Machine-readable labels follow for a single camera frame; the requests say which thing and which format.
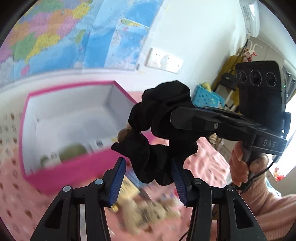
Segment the person's right hand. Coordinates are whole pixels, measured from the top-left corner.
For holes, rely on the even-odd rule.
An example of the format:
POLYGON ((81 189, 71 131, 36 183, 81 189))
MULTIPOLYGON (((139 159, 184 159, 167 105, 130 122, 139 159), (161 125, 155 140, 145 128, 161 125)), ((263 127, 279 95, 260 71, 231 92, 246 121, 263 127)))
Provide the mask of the person's right hand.
POLYGON ((260 154, 259 158, 248 166, 243 161, 242 143, 240 141, 237 142, 232 150, 229 161, 232 182, 240 187, 242 183, 248 182, 250 172, 259 173, 267 167, 268 163, 268 156, 266 154, 260 154))

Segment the pink sleeved right forearm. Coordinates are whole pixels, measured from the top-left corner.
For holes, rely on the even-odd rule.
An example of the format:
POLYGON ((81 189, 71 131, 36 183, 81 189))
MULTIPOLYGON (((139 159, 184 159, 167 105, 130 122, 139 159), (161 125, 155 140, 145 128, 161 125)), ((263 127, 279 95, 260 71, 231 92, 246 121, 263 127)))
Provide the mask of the pink sleeved right forearm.
POLYGON ((295 222, 294 194, 278 197, 270 192, 261 175, 242 194, 268 240, 283 240, 295 222))

